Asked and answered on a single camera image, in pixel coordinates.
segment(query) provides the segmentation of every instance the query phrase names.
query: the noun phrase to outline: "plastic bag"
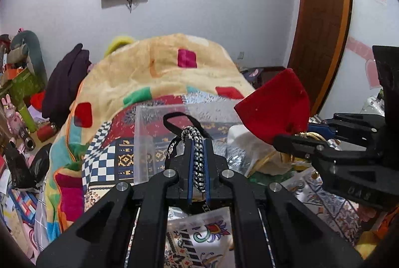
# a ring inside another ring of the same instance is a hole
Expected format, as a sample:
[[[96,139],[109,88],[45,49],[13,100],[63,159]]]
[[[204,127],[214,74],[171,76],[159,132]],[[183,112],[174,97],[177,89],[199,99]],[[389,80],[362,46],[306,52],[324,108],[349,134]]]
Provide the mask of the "plastic bag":
[[[50,167],[50,149],[52,144],[48,143],[45,146],[42,146],[41,149],[37,152],[35,158],[30,165],[30,173],[36,181],[36,185],[39,186],[46,176],[49,167]]]
[[[26,165],[25,157],[19,153],[13,142],[7,144],[4,155],[11,172],[11,188],[37,192],[35,179]]]

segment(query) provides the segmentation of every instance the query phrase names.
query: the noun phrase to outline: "brown door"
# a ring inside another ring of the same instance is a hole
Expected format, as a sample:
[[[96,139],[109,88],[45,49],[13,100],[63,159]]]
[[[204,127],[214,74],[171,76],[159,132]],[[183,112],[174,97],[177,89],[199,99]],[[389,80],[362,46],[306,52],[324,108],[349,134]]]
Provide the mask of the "brown door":
[[[349,9],[345,0],[301,0],[288,66],[308,92],[312,114],[324,102],[342,56]]]

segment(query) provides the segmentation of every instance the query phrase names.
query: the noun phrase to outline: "clear plastic box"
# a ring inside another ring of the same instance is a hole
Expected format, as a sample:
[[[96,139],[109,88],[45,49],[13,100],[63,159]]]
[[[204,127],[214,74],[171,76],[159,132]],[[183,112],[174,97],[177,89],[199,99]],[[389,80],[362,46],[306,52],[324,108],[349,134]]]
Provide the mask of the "clear plastic box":
[[[215,140],[225,141],[232,125],[242,124],[234,110],[240,100],[213,101],[179,105],[137,106],[134,126],[134,183],[147,182],[151,176],[164,170],[166,150],[175,135],[163,125],[163,116],[181,111],[197,119]],[[184,128],[191,125],[187,117],[169,120]],[[182,153],[183,146],[178,148]]]

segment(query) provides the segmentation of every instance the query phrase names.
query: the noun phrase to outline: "pink bunny toy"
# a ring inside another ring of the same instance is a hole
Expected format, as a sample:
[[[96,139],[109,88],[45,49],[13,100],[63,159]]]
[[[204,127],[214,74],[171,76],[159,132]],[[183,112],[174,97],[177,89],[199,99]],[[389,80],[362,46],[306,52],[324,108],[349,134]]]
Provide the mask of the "pink bunny toy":
[[[12,135],[18,135],[19,130],[22,127],[25,127],[22,116],[15,110],[15,106],[11,103],[9,94],[7,94],[5,98],[7,99],[7,102],[4,98],[2,98],[1,103],[4,107],[4,114],[7,119],[8,129]]]

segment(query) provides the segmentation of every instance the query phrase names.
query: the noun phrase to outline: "colorful blanket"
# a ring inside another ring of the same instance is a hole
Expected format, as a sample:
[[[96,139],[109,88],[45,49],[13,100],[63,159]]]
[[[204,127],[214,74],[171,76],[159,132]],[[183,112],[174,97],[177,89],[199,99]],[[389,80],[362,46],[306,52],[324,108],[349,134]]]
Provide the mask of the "colorful blanket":
[[[197,90],[243,98],[253,88],[222,46],[184,34],[137,41],[95,65],[81,83],[71,114],[50,150],[45,188],[50,241],[83,213],[81,160],[101,124],[134,103]],[[87,102],[93,124],[78,127],[76,107]]]

